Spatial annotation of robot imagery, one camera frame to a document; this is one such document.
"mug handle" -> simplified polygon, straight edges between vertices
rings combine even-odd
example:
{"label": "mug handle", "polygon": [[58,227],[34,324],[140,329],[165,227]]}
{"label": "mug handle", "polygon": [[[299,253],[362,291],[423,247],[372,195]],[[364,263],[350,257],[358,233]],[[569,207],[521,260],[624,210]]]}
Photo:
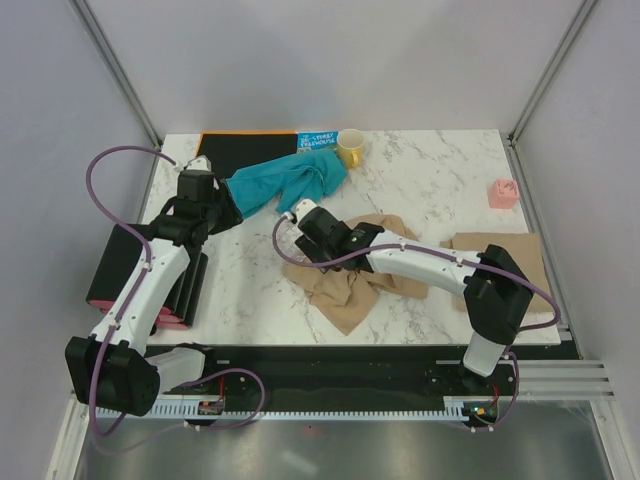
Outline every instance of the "mug handle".
{"label": "mug handle", "polygon": [[358,152],[351,152],[351,160],[353,165],[352,168],[356,168],[358,165],[360,165],[360,155],[358,154]]}

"red wire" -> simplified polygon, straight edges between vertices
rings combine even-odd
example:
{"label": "red wire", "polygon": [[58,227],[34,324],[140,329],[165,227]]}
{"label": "red wire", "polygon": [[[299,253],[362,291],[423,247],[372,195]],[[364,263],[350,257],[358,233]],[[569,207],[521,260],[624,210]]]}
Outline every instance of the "red wire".
{"label": "red wire", "polygon": [[500,391],[496,385],[493,386],[493,400],[491,401],[491,405],[489,408],[493,407],[496,403],[498,403],[498,399],[500,398]]}

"pink foam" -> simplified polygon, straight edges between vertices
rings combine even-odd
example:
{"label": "pink foam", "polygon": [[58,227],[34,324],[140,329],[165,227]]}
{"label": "pink foam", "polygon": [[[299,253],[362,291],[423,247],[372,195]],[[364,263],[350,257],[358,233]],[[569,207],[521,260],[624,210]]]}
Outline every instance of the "pink foam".
{"label": "pink foam", "polygon": [[519,198],[520,190],[515,180],[498,179],[489,189],[489,206],[491,208],[513,208]]}
{"label": "pink foam", "polygon": [[156,320],[156,327],[166,328],[168,330],[189,330],[189,326],[184,323],[161,322]]}
{"label": "pink foam", "polygon": [[167,315],[160,312],[160,315],[158,315],[158,320],[156,321],[164,323],[180,323],[182,322],[182,319],[180,317],[176,317],[175,315]]}
{"label": "pink foam", "polygon": [[[108,313],[109,310],[111,310],[113,304],[114,302],[112,302],[111,300],[89,300],[89,305],[99,308],[104,313]],[[167,307],[162,307],[160,309],[160,315],[171,315],[171,310],[169,310]]]}

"metal floor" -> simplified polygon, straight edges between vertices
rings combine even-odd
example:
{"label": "metal floor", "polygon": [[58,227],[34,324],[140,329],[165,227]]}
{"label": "metal floor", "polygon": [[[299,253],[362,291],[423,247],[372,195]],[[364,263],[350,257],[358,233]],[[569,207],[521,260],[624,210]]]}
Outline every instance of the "metal floor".
{"label": "metal floor", "polygon": [[[124,447],[174,422],[127,419],[105,445]],[[224,432],[181,429],[117,457],[85,451],[78,480],[612,478],[588,403],[518,403],[493,433],[433,422],[265,420]]]}

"blue label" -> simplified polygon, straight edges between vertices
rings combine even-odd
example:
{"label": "blue label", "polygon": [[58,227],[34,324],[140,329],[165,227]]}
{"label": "blue label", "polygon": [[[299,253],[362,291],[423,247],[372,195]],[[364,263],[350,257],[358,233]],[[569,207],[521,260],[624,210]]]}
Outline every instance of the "blue label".
{"label": "blue label", "polygon": [[298,152],[316,150],[318,148],[335,147],[338,132],[304,132],[298,133]]}

